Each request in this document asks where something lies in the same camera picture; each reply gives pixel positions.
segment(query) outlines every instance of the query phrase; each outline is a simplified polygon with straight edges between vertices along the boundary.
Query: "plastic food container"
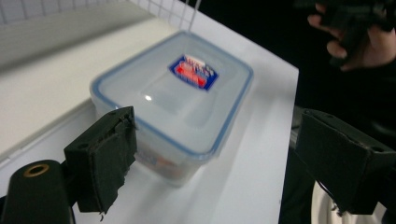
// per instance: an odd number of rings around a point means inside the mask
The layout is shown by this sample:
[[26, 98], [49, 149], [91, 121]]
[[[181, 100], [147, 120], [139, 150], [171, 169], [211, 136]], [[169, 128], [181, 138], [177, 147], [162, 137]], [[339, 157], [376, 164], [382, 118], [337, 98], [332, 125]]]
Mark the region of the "plastic food container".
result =
[[219, 154], [253, 79], [249, 66], [201, 37], [178, 32], [99, 76], [99, 116], [134, 107], [138, 161], [173, 185]]

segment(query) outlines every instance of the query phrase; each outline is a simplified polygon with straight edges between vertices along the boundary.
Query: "container lid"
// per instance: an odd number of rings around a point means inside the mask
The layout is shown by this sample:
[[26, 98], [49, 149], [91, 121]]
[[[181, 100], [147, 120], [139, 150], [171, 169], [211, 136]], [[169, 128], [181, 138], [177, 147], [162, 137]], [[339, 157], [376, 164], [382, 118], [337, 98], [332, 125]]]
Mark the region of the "container lid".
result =
[[134, 107], [139, 127], [197, 160], [219, 148], [252, 70], [198, 35], [180, 31], [99, 76], [92, 97]]

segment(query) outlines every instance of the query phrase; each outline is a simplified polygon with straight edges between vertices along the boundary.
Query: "red and blue label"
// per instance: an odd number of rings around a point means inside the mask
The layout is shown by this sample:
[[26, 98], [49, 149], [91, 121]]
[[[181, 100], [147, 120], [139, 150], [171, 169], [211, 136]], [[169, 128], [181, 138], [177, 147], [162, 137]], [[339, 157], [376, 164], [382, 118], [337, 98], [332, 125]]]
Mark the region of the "red and blue label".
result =
[[178, 78], [201, 90], [209, 91], [219, 77], [209, 65], [196, 58], [183, 55], [169, 66], [169, 70]]

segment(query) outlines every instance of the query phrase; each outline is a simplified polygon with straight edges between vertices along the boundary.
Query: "hand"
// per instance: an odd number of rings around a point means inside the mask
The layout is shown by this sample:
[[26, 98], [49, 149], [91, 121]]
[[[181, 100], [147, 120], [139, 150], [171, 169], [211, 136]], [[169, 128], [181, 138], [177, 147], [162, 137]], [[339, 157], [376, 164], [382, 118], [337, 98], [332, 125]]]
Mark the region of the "hand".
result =
[[[326, 7], [316, 4], [317, 11], [326, 12]], [[337, 58], [345, 58], [347, 51], [340, 46], [340, 40], [344, 32], [331, 27], [320, 25], [321, 17], [319, 15], [310, 15], [308, 22], [311, 26], [327, 32], [336, 39], [327, 44], [327, 51]], [[342, 71], [348, 71], [355, 68], [377, 67], [392, 62], [396, 58], [396, 34], [393, 29], [390, 32], [381, 30], [374, 25], [367, 30], [367, 36], [363, 38], [358, 49], [351, 55], [349, 60], [341, 67]]]

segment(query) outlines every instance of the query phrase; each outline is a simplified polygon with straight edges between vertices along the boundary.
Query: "wire rack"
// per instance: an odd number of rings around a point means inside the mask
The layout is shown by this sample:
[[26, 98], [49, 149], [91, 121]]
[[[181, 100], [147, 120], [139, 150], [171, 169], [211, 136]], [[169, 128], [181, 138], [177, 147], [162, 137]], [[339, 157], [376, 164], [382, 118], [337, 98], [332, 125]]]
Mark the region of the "wire rack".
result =
[[[198, 0], [125, 0], [133, 2], [151, 14], [168, 21], [180, 29], [190, 30], [195, 13], [201, 4]], [[9, 25], [38, 17], [76, 10], [81, 7], [101, 5], [122, 0], [0, 0], [0, 26]]]

